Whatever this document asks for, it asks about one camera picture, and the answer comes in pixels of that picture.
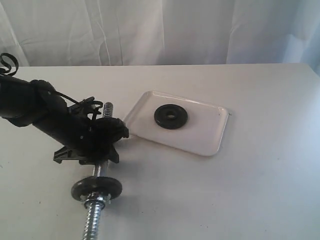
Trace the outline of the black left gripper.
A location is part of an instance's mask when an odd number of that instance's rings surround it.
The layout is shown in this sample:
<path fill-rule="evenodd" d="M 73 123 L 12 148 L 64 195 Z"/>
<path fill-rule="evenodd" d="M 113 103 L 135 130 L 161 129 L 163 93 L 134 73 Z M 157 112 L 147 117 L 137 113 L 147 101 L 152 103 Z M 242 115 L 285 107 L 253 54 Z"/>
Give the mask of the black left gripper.
<path fill-rule="evenodd" d="M 104 161 L 120 162 L 114 143 L 129 137 L 129 129 L 119 118 L 89 120 L 55 111 L 32 123 L 41 132 L 63 145 L 53 154 L 54 160 L 79 160 L 80 165 Z"/>

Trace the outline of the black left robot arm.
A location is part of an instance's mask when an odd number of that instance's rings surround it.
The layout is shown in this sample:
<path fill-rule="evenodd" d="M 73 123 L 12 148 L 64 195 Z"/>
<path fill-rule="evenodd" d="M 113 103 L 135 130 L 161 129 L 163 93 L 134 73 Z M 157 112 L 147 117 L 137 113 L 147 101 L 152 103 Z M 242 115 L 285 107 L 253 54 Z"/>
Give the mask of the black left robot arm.
<path fill-rule="evenodd" d="M 77 160 L 93 165 L 101 160 L 119 163 L 114 144 L 129 137 L 125 123 L 112 116 L 98 117 L 103 107 L 93 96 L 68 106 L 68 96 L 47 81 L 0 78 L 0 116 L 16 127 L 33 125 L 63 145 L 53 160 Z"/>

